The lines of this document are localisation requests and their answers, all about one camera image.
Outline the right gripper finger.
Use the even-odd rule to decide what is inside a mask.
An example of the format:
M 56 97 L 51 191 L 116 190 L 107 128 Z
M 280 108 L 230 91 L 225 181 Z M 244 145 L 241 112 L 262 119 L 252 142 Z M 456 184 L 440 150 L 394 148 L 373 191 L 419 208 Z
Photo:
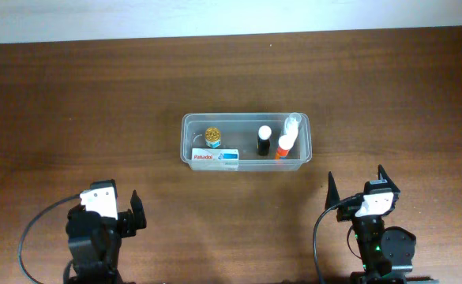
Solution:
M 385 171 L 385 168 L 381 164 L 379 164 L 377 167 L 377 174 L 378 174 L 379 180 L 381 181 L 380 186 L 382 188 L 390 188 L 394 194 L 400 194 L 399 188 L 396 186 L 393 180 L 388 176 L 388 174 Z
M 330 209 L 332 206 L 337 205 L 340 202 L 340 195 L 338 193 L 336 183 L 332 172 L 328 173 L 328 192 L 325 201 L 325 210 Z

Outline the orange tube white cap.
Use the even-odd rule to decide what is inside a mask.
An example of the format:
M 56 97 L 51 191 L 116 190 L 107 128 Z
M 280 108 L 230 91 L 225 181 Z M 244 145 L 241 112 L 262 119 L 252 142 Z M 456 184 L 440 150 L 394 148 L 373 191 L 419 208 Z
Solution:
M 294 146 L 295 139 L 289 135 L 283 135 L 278 140 L 275 159 L 286 159 L 289 151 Z

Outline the white spray bottle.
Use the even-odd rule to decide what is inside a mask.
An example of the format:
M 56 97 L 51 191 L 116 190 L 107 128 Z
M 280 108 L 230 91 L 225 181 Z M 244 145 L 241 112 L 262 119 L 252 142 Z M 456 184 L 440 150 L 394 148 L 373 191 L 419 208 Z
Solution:
M 287 136 L 291 141 L 295 142 L 299 134 L 301 122 L 302 116 L 300 113 L 290 113 L 284 121 L 282 135 Z

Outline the Panadol medicine box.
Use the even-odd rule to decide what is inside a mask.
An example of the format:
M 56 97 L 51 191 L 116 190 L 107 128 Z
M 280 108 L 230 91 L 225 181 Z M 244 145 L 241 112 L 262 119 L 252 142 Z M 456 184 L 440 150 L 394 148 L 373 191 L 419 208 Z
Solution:
M 193 148 L 192 161 L 209 163 L 236 163 L 239 161 L 238 149 Z

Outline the dark bottle white cap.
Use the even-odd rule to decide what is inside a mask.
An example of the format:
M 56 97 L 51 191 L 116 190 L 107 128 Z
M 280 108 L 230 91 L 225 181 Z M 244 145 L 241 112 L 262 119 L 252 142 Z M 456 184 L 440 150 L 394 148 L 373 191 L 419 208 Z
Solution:
M 260 156 L 269 154 L 271 135 L 272 130 L 267 125 L 262 125 L 257 131 L 257 153 Z

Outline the small jar gold lid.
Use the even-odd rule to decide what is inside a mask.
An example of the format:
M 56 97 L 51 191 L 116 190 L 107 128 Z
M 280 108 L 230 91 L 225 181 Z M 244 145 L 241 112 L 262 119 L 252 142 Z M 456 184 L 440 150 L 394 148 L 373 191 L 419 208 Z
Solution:
M 221 142 L 221 132 L 217 127 L 209 127 L 205 130 L 205 143 L 210 148 L 218 148 Z

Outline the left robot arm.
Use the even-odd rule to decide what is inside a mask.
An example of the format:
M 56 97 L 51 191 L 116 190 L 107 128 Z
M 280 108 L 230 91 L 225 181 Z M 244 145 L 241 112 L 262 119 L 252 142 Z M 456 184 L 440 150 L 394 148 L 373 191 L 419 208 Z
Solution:
M 86 200 L 69 210 L 66 233 L 72 260 L 63 272 L 64 284 L 123 282 L 118 270 L 122 240 L 147 226 L 143 203 L 136 192 L 132 193 L 130 205 L 115 218 L 87 209 Z

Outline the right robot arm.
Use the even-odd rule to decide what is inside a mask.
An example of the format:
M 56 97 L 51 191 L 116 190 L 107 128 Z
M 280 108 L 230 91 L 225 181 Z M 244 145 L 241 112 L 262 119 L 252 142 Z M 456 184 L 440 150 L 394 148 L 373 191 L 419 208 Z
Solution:
M 385 227 L 383 218 L 394 209 L 400 190 L 385 172 L 377 169 L 377 180 L 368 181 L 361 193 L 340 199 L 335 180 L 328 175 L 326 210 L 336 211 L 338 222 L 351 222 L 359 248 L 362 272 L 350 275 L 351 283 L 405 283 L 412 272 L 416 236 L 407 230 Z

